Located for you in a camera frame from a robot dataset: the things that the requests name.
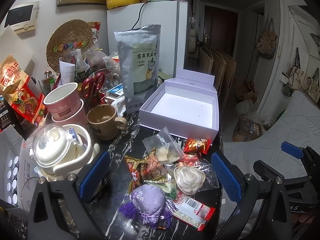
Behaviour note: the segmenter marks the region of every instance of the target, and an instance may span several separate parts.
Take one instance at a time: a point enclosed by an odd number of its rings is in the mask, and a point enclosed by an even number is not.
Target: pink paper cup
[[[61,125],[61,126],[65,125],[65,124],[78,124],[86,129],[86,126],[88,125],[87,115],[85,114],[85,111],[84,111],[83,100],[80,99],[80,101],[81,101],[81,107],[78,110],[78,112],[76,112],[73,116],[69,117],[66,120],[62,120],[62,121],[57,121],[52,116],[51,117],[52,121],[56,124]]]
[[[73,116],[81,107],[78,84],[64,84],[52,90],[43,100],[55,121],[63,121]]]

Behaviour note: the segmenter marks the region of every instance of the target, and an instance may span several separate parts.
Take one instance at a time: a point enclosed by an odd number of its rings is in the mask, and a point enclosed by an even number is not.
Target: marble tabletop
[[[110,152],[111,163],[109,171],[98,195],[88,204],[88,210],[98,227],[105,233],[107,239],[143,240],[143,239],[212,239],[215,235],[220,213],[221,188],[199,192],[195,199],[208,206],[216,208],[214,215],[202,232],[172,218],[168,230],[154,230],[139,225],[135,220],[129,220],[118,212],[118,207],[127,202],[127,190],[131,176],[124,161],[124,156],[142,159],[147,155],[142,140],[157,133],[149,128],[140,126],[139,112],[128,115],[128,129],[122,131],[113,141],[100,141],[100,148]],[[181,147],[185,139],[174,138]],[[205,158],[210,162],[211,154],[220,149],[219,136],[215,139]],[[27,239],[28,223],[14,216],[9,216],[18,236]]]

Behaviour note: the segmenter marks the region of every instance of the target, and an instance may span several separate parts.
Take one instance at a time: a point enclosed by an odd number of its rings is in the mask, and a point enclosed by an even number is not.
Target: barcode
[[[200,205],[200,203],[195,201],[193,198],[189,198],[186,201],[186,204],[189,205],[190,207],[193,207],[194,209],[197,209]]]

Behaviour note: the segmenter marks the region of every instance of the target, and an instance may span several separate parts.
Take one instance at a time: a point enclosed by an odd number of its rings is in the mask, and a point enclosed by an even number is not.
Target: white refrigerator
[[[108,42],[110,54],[117,51],[114,32],[131,30],[137,22],[143,3],[108,10]],[[159,70],[175,77],[176,69],[183,68],[188,51],[191,28],[191,8],[187,2],[149,2],[141,10],[135,28],[160,24]]]

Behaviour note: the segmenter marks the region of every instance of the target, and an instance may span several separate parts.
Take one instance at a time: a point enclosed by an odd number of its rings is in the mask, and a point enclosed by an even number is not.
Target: woven straw basket
[[[90,26],[83,20],[71,20],[63,25],[61,25],[52,34],[48,45],[47,45],[47,62],[49,66],[57,73],[59,70],[59,58],[67,54],[70,50],[62,50],[54,52],[54,46],[59,46],[60,44],[71,43],[71,42],[86,41],[87,45],[81,47],[81,52],[85,52],[93,44],[92,30]]]

